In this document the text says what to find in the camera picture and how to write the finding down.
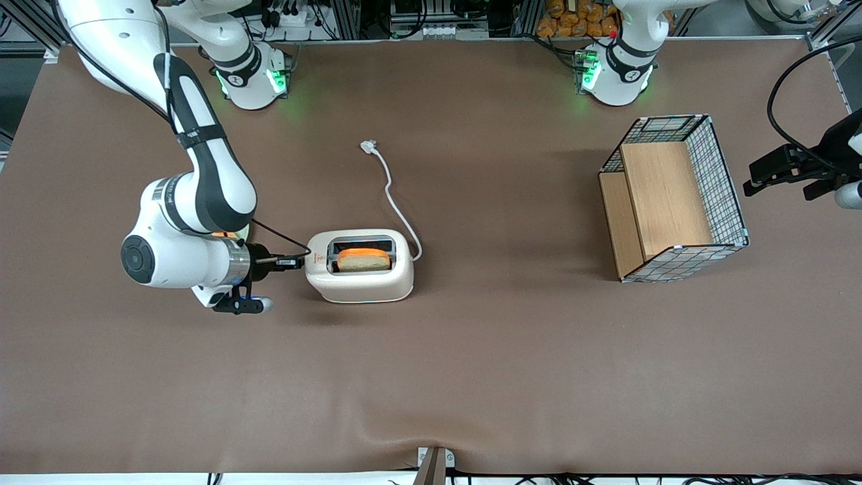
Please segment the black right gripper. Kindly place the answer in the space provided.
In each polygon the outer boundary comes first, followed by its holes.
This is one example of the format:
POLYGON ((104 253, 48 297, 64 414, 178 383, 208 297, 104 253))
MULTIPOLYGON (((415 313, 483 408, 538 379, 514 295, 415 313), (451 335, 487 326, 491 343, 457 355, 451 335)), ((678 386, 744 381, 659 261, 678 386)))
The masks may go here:
POLYGON ((304 255, 274 255, 264 245, 248 242, 246 249, 251 258, 249 273, 246 280, 250 283, 260 282, 268 273, 286 272, 304 268, 304 255))

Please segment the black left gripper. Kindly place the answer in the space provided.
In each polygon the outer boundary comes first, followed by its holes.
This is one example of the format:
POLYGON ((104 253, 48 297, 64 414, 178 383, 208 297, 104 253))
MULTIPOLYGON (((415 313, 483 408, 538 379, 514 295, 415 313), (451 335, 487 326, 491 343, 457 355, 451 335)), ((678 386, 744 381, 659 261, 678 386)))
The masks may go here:
MULTIPOLYGON (((860 123, 859 108, 824 132, 817 144, 817 156, 834 174, 821 174, 815 181, 807 184, 803 188, 806 201, 813 201, 835 191, 838 186, 837 175, 860 179, 860 123)), ((746 197, 752 197, 772 185, 792 184, 808 179, 812 171, 812 157, 788 143, 752 162, 749 171, 750 179, 743 185, 746 197)))

